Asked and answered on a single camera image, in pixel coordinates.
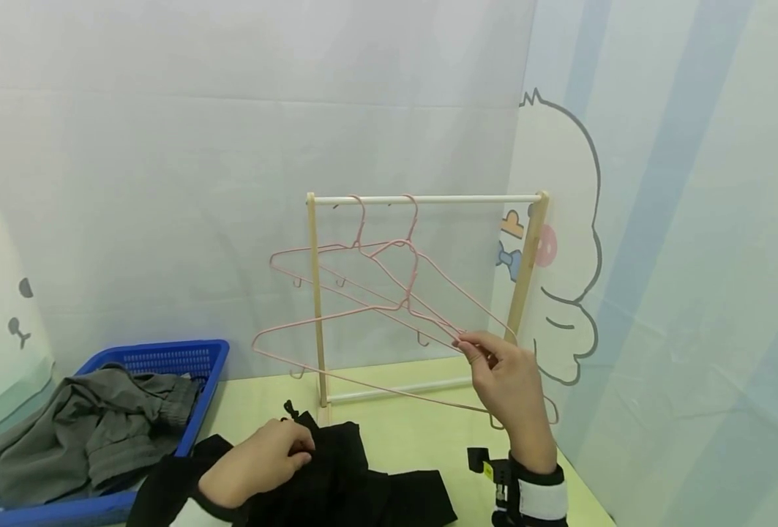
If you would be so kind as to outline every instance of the cartoon eye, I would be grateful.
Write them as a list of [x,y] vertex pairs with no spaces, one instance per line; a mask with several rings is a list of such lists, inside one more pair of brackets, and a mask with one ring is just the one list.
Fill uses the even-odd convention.
[[30,299],[34,296],[34,293],[31,292],[31,284],[29,283],[28,278],[23,278],[22,280],[20,280],[18,287],[20,290],[20,294],[23,295],[24,299]]

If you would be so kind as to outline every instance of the blue striped backdrop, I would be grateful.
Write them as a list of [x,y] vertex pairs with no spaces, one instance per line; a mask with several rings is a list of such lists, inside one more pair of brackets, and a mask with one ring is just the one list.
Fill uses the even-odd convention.
[[562,452],[621,526],[778,525],[778,0],[542,1],[536,88],[604,179]]

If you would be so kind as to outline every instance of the white rod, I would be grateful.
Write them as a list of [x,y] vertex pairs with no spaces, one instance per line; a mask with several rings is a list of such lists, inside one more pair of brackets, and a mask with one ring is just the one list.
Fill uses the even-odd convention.
[[[449,378],[446,381],[435,381],[432,383],[408,384],[406,386],[393,386],[392,389],[398,389],[401,392],[411,394],[420,394],[423,392],[432,392],[434,389],[457,388],[471,384],[471,377]],[[384,392],[382,389],[371,389],[368,392],[356,392],[352,394],[328,395],[327,400],[330,403],[351,403],[355,400],[381,399],[383,397],[397,396],[392,392]]]
[[[366,205],[411,205],[412,201],[404,195],[363,195],[360,199]],[[540,195],[416,195],[415,201],[423,203],[534,203]],[[315,197],[316,205],[357,205],[359,201],[348,196],[334,198]]]

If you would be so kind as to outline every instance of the pink cheek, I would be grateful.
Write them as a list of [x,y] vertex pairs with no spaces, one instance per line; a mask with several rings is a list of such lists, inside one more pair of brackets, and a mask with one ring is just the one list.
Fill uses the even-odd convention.
[[556,232],[546,223],[542,226],[542,239],[538,243],[538,253],[535,255],[535,265],[546,267],[556,259],[558,242]]

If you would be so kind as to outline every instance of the light green table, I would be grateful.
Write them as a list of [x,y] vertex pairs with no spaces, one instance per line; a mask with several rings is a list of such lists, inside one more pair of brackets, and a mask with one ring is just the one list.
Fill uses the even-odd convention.
[[[340,371],[344,376],[386,386],[415,384],[468,375],[464,357],[404,362],[352,368]],[[317,377],[288,375],[227,381],[219,385],[216,398],[200,438],[221,434],[231,443],[239,443],[270,418],[285,416],[283,403],[291,399],[295,409],[318,412]],[[331,379],[331,393],[362,392],[365,388]],[[434,392],[436,398],[479,405],[471,387]],[[504,457],[509,442],[504,432],[490,428],[482,413],[459,410],[404,397],[334,404],[329,413],[332,422],[359,423],[368,462],[376,471],[389,473],[431,470],[442,473],[459,521],[455,526],[490,525],[494,505],[494,487],[482,475],[468,470],[468,446],[485,446],[495,458]],[[594,494],[585,486],[563,455],[570,500],[569,523],[572,527],[611,527],[614,522]]]

